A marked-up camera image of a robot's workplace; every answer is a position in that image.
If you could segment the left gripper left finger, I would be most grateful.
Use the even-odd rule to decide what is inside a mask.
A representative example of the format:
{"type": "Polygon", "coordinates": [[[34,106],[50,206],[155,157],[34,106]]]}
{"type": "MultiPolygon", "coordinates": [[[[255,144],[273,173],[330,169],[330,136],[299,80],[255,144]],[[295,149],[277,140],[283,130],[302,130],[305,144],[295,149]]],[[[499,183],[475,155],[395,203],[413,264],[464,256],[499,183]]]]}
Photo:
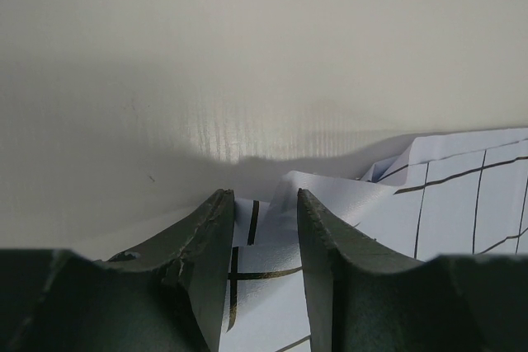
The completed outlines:
{"type": "Polygon", "coordinates": [[[4,351],[216,351],[234,194],[109,260],[67,249],[1,252],[4,351]]]}

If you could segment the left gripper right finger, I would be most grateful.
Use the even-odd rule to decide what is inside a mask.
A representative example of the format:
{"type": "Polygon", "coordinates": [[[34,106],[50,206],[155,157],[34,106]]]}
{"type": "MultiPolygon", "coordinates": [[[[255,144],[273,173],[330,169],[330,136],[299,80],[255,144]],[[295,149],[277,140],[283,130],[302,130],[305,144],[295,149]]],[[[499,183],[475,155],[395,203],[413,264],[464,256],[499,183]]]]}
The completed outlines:
{"type": "Polygon", "coordinates": [[[422,262],[366,236],[303,189],[297,224],[312,350],[526,350],[525,256],[422,262]]]}

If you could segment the blue checkered cloth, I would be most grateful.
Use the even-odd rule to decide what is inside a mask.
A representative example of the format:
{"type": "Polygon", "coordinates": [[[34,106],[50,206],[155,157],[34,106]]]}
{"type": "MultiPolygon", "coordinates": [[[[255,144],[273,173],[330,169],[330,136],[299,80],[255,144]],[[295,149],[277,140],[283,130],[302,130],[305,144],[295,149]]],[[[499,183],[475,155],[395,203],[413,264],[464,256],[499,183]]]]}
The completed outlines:
{"type": "Polygon", "coordinates": [[[359,180],[291,171],[268,202],[237,199],[222,351],[308,351],[296,195],[418,260],[527,251],[527,131],[416,138],[359,180]]]}

